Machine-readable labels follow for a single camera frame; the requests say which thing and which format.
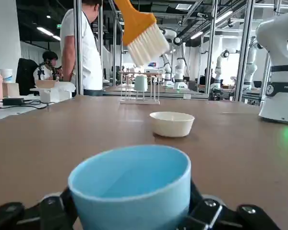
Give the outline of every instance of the fluorescent light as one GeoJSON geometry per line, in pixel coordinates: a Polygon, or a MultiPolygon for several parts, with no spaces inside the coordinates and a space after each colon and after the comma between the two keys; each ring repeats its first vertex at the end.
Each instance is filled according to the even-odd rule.
{"type": "Polygon", "coordinates": [[[203,34],[202,31],[201,31],[201,32],[198,32],[198,33],[194,34],[194,35],[191,37],[191,39],[195,39],[196,37],[198,37],[198,36],[200,36],[200,35],[202,35],[202,34],[203,34]]]}
{"type": "Polygon", "coordinates": [[[227,13],[224,13],[221,17],[216,19],[216,23],[219,23],[220,21],[222,21],[224,18],[230,16],[231,14],[232,14],[232,11],[228,11],[227,13]]]}
{"type": "Polygon", "coordinates": [[[38,27],[37,28],[39,31],[43,32],[44,34],[47,34],[49,36],[53,36],[54,34],[46,29],[44,29],[43,27],[38,27]]]}
{"type": "Polygon", "coordinates": [[[191,4],[177,4],[175,9],[187,11],[188,9],[190,9],[191,6],[191,4]]]}
{"type": "MultiPolygon", "coordinates": [[[[271,8],[271,9],[273,9],[274,8],[274,4],[256,3],[254,5],[254,7],[256,7],[256,8],[271,8]]],[[[282,4],[282,5],[280,5],[280,8],[288,10],[288,5],[286,5],[286,4],[283,5],[282,4]]]]}
{"type": "Polygon", "coordinates": [[[60,38],[59,36],[55,36],[55,35],[54,35],[54,36],[52,36],[52,37],[55,38],[55,39],[57,39],[57,40],[59,40],[59,41],[61,40],[61,38],[60,38]]]}

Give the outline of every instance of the white cup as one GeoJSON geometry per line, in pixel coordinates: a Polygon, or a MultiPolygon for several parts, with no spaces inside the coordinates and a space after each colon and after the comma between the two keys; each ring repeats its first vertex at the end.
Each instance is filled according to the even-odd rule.
{"type": "Polygon", "coordinates": [[[4,83],[11,83],[13,77],[12,69],[0,69],[1,76],[3,77],[4,83]]]}
{"type": "Polygon", "coordinates": [[[139,74],[135,78],[134,82],[134,90],[136,91],[147,91],[148,89],[148,83],[147,83],[147,76],[144,74],[139,74]]]}

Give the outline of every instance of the blue plastic cup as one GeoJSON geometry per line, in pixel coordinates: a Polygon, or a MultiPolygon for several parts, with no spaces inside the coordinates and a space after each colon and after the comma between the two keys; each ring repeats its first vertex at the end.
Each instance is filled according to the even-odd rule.
{"type": "Polygon", "coordinates": [[[113,149],[68,179],[84,230],[173,230],[187,215],[191,161],[159,145],[113,149]]]}

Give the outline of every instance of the cardboard box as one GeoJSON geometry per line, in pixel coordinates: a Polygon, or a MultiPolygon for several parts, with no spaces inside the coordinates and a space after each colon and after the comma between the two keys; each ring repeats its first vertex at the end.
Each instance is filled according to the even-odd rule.
{"type": "Polygon", "coordinates": [[[3,97],[19,97],[18,83],[3,83],[3,97]]]}

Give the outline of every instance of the white bowl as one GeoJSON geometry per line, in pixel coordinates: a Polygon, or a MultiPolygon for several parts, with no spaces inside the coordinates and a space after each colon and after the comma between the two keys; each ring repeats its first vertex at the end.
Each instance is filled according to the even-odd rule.
{"type": "Polygon", "coordinates": [[[152,118],[153,132],[164,137],[181,138],[190,133],[194,116],[176,112],[156,112],[152,118]]]}

